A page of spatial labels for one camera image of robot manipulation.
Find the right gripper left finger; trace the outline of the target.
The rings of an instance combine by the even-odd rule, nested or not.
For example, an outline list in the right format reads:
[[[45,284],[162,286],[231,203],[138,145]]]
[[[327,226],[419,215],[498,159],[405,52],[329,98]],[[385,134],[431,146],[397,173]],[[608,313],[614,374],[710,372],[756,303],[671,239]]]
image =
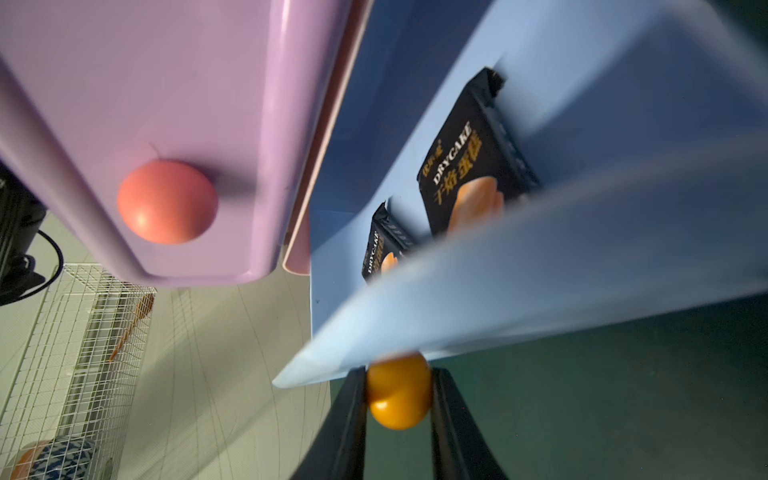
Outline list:
[[[351,370],[291,479],[362,479],[368,406],[366,369]]]

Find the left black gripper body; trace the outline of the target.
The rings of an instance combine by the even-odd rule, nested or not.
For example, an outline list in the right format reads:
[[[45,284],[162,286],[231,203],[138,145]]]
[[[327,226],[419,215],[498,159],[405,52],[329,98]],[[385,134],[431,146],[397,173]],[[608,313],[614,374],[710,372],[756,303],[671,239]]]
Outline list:
[[[40,229],[47,207],[5,166],[1,165],[1,305],[25,300],[44,291],[63,272],[63,252]],[[39,235],[57,256],[57,267],[46,279],[35,271],[28,250]]]

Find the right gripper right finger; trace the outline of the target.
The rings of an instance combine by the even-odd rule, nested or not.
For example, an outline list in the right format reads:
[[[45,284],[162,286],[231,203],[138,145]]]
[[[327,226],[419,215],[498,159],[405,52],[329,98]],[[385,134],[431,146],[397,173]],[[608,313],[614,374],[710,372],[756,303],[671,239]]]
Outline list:
[[[432,370],[432,463],[435,479],[506,479],[456,382]]]

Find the purple top drawer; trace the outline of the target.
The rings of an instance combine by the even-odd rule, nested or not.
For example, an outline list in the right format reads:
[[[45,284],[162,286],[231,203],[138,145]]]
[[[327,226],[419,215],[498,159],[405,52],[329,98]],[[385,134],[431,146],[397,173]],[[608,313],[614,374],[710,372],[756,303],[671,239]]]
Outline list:
[[[115,276],[249,283],[276,267],[348,1],[5,1],[1,160]],[[181,245],[140,238],[118,190],[158,159],[219,208]]]

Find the blue drawer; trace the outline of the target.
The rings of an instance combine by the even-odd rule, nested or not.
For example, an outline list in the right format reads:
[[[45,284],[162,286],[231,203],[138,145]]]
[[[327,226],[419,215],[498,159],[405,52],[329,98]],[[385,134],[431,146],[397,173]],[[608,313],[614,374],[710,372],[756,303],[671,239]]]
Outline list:
[[[542,190],[434,240],[416,182],[464,85]],[[417,245],[370,282],[387,204]],[[378,1],[309,208],[311,338],[290,389],[767,289],[763,1]]]

